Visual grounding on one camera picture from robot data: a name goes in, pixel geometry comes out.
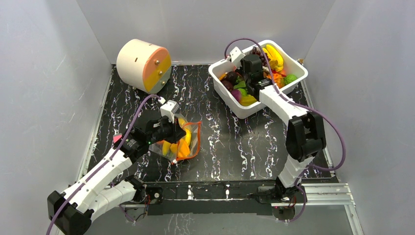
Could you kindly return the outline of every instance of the black marble table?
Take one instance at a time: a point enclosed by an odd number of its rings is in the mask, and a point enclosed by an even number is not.
[[[268,180],[275,179],[282,170],[288,156],[282,121],[268,108],[238,119],[214,90],[208,65],[174,66],[170,80],[158,95],[178,102],[178,113],[188,121],[202,121],[200,152],[177,164],[149,152],[120,174],[117,181],[131,174],[145,182]],[[114,69],[88,170],[111,148],[113,135],[127,129],[146,96],[123,83]],[[291,98],[307,104],[301,85]],[[159,107],[156,100],[150,100],[142,114]],[[327,167],[324,155],[317,156],[314,164]],[[309,169],[304,177],[331,176],[329,172]]]

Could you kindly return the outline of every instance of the black table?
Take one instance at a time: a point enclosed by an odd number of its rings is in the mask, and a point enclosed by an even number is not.
[[[200,152],[195,158],[177,164],[155,153],[146,154],[116,181],[131,174],[145,182],[261,181],[274,180],[282,170],[288,156],[282,121],[268,108],[238,119],[214,90],[208,65],[174,66],[170,80],[158,95],[178,102],[178,113],[188,121],[202,121]],[[114,69],[88,170],[108,152],[113,135],[127,129],[146,96],[123,83]],[[295,102],[307,104],[301,85],[290,96]],[[144,109],[159,107],[153,99]],[[314,164],[327,167],[323,153],[315,158]],[[304,177],[331,175],[310,169]]]

